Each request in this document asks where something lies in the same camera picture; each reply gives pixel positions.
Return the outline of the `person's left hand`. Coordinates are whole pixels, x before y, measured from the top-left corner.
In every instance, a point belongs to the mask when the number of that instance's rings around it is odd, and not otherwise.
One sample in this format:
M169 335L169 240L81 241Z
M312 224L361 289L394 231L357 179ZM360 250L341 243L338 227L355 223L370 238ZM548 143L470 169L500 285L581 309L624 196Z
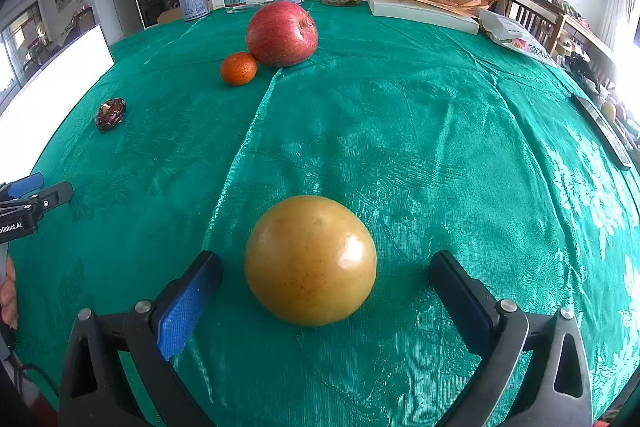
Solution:
M10 329L17 329L18 311L16 297L16 274L14 263L10 257L6 258L6 279L0 288L1 318Z

